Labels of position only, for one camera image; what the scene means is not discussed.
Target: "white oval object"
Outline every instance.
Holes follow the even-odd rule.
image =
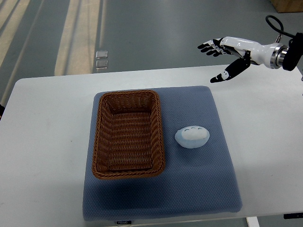
[[[175,134],[175,140],[184,148],[199,148],[207,143],[209,131],[198,125],[187,126]]]

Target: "white table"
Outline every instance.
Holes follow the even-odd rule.
[[[102,91],[209,86],[235,168],[238,213],[135,220],[134,224],[303,211],[303,83],[292,72],[251,66],[210,84],[226,66],[22,79],[0,121],[0,226],[85,223],[83,183],[93,98]]]

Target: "mat label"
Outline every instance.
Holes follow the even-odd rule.
[[[132,221],[117,221],[117,225],[131,225]]]

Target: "basket rim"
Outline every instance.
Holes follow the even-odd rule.
[[[98,153],[95,149],[97,133],[95,135],[95,142],[94,142],[94,151],[93,151],[93,162],[92,162],[92,172],[93,175],[98,179],[122,179],[122,178],[138,178],[138,177],[149,177],[149,176],[157,176],[165,168],[165,150],[164,150],[164,141],[163,141],[163,130],[162,130],[162,119],[161,119],[161,108],[160,108],[160,97],[157,92],[144,89],[144,90],[130,90],[130,91],[114,91],[114,92],[106,92],[104,93],[101,98],[99,99],[99,106],[98,106],[98,114],[97,114],[97,123],[96,127],[98,126],[98,121],[100,121],[100,114],[99,112],[102,109],[102,104],[106,100],[107,97],[119,97],[124,95],[136,95],[136,94],[151,94],[152,97],[155,99],[153,108],[156,109],[156,124],[157,124],[157,136],[156,140],[159,143],[157,147],[157,151],[155,151],[157,165],[150,169],[138,169],[138,170],[119,170],[119,171],[98,171],[98,164],[97,161],[94,161],[98,157]]]

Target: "small metal object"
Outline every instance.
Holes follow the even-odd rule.
[[[284,61],[284,57],[285,55],[287,54],[287,51],[288,51],[288,48],[287,49],[284,49],[282,50],[277,58],[276,58],[276,65],[280,66],[280,67],[283,67],[283,61]]]
[[[281,56],[281,52],[283,50],[286,50],[286,46],[283,44],[278,44],[275,47],[275,50],[273,51],[271,57],[270,57],[270,67],[272,69],[279,69],[282,65],[280,65],[280,56]]]
[[[107,69],[108,60],[97,60],[96,61],[96,69]]]
[[[107,58],[107,51],[97,51],[96,52],[96,58]]]
[[[282,34],[280,33],[280,34],[278,35],[278,37],[276,38],[275,43],[279,43],[280,40],[281,40],[281,37],[282,37]]]

